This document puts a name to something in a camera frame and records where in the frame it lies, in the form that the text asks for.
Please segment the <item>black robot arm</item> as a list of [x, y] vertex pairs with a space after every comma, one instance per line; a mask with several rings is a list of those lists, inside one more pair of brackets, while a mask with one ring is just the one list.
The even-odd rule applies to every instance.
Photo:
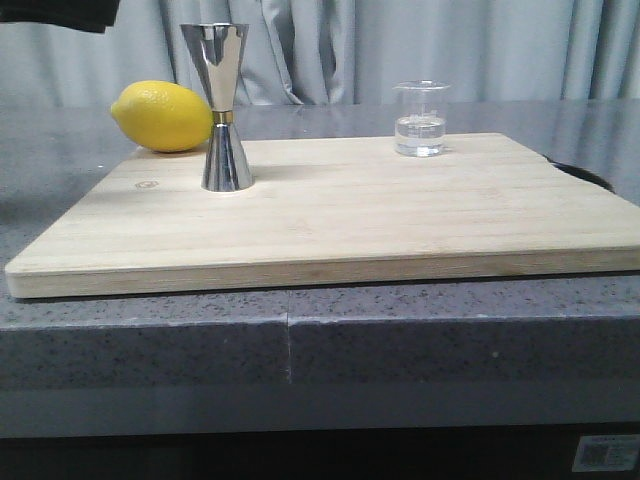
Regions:
[[119, 0], [1, 0], [2, 23], [38, 23], [104, 34], [115, 23]]

